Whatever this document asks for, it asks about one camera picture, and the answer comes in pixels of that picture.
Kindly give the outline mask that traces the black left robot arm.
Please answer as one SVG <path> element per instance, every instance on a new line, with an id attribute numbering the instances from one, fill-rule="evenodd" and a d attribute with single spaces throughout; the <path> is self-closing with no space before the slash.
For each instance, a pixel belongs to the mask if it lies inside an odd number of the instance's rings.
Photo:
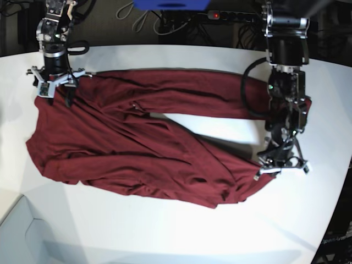
<path id="1" fill-rule="evenodd" d="M 258 173 L 278 173 L 282 169 L 301 169 L 307 173 L 307 160 L 303 158 L 297 136 L 305 130 L 310 107 L 305 93 L 305 72 L 301 70 L 309 63 L 310 20 L 295 17 L 279 1 L 266 1 L 262 18 L 267 56 L 246 68 L 240 84 L 243 105 L 252 116 L 266 120 L 265 129 L 271 135 L 267 148 L 257 154 L 261 163 Z M 265 112 L 252 108 L 246 95 L 249 72 L 262 63 L 271 67 L 267 82 L 269 106 Z"/>

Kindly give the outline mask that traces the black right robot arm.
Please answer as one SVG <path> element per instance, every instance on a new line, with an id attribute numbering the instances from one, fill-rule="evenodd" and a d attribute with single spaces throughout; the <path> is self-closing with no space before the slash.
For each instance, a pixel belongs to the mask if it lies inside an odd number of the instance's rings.
<path id="1" fill-rule="evenodd" d="M 84 13 L 78 8 L 89 3 Z M 27 73 L 34 76 L 33 85 L 37 95 L 53 103 L 56 88 L 65 87 L 65 104 L 71 107 L 75 92 L 79 87 L 79 78 L 86 75 L 85 69 L 74 71 L 69 56 L 87 53 L 90 45 L 87 41 L 69 42 L 69 35 L 75 25 L 82 23 L 92 12 L 96 1 L 45 1 L 46 14 L 36 29 L 39 52 L 43 55 L 44 66 L 31 67 Z"/>

